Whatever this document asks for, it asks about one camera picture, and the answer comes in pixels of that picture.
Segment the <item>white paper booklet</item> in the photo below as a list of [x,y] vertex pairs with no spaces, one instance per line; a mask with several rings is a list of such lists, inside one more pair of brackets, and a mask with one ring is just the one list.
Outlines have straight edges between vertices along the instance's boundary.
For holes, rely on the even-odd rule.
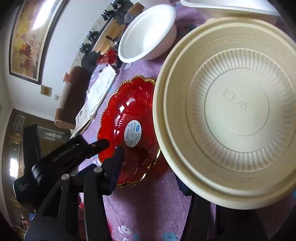
[[86,99],[75,117],[76,125],[71,138],[83,130],[95,117],[117,76],[117,70],[110,64],[98,65],[94,70],[86,91]]

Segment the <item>cream plastic bowl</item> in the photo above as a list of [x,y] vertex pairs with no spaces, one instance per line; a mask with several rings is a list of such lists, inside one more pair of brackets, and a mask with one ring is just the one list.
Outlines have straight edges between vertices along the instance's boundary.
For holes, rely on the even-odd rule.
[[234,209],[295,189],[295,41],[248,18],[208,20],[167,56],[153,99],[157,139],[180,180]]

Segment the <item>wooden glass door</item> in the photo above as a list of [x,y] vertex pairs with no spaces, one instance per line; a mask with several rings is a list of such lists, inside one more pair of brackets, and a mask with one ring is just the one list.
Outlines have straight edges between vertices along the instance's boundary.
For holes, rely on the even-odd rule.
[[46,156],[70,138],[70,131],[55,126],[53,121],[13,109],[4,136],[1,180],[4,191],[4,201],[13,230],[20,236],[30,224],[30,214],[17,202],[13,182],[24,174],[23,161],[23,129],[36,124],[40,141],[41,156]]

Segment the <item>wooden box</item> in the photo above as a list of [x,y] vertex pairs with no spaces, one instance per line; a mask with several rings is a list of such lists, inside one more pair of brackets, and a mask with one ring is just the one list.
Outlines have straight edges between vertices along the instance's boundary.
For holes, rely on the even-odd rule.
[[110,5],[113,10],[105,10],[101,14],[106,24],[92,49],[92,52],[101,55],[106,54],[110,48],[118,50],[126,28],[145,9],[141,3],[133,4],[131,1],[111,1]]

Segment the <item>black leather sofa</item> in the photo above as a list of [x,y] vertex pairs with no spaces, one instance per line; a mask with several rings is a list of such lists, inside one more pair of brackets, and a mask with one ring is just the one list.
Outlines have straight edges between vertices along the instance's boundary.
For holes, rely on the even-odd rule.
[[122,64],[122,62],[119,60],[118,50],[110,48],[104,55],[92,52],[94,44],[99,37],[99,32],[103,29],[105,24],[106,22],[104,21],[102,28],[99,31],[88,32],[86,37],[88,42],[80,45],[80,53],[83,54],[83,57],[81,58],[81,67],[89,73],[93,73],[96,66],[98,65],[110,64],[114,68],[118,69]]

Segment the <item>framed wall painting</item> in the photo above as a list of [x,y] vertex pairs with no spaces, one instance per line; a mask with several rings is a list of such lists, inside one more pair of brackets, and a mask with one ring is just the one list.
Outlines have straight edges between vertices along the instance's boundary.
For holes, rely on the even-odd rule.
[[11,30],[10,75],[40,85],[55,23],[67,1],[23,1]]

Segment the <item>white paper bowl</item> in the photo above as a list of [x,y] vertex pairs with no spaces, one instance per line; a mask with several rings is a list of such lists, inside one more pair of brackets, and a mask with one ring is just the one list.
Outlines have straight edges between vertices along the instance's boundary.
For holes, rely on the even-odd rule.
[[189,0],[180,2],[184,6],[197,9],[242,11],[280,16],[276,8],[266,0]]
[[177,37],[176,10],[158,4],[137,16],[126,28],[118,47],[123,63],[152,60],[164,54]]

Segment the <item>small red gold-rimmed plate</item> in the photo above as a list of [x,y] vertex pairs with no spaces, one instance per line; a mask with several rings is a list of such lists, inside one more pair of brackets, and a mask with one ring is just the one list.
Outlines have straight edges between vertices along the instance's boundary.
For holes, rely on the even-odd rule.
[[118,146],[125,150],[117,181],[119,187],[137,185],[161,152],[152,118],[155,85],[154,80],[142,75],[124,81],[111,95],[101,115],[97,137],[107,139],[109,147],[98,154],[98,160],[103,163]]

